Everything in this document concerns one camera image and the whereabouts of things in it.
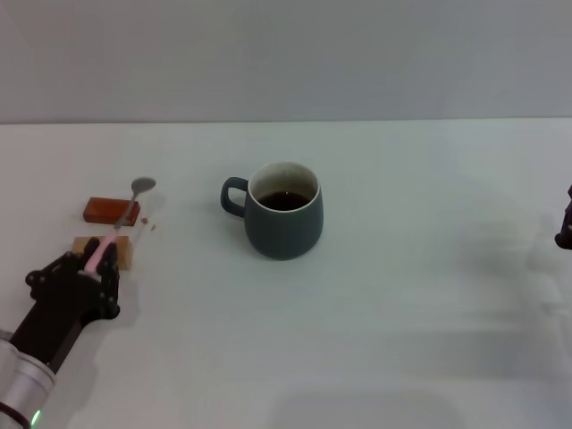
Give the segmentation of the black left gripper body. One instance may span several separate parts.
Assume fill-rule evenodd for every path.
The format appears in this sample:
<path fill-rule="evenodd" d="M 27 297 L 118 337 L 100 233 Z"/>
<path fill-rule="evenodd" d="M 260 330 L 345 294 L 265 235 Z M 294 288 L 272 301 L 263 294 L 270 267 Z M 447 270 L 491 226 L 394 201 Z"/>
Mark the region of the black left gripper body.
<path fill-rule="evenodd" d="M 26 276 L 34 305 L 9 340 L 53 373 L 59 371 L 88 324 L 113 320 L 120 314 L 119 285 L 103 287 L 99 274 L 79 272 L 75 263 L 68 252 Z"/>

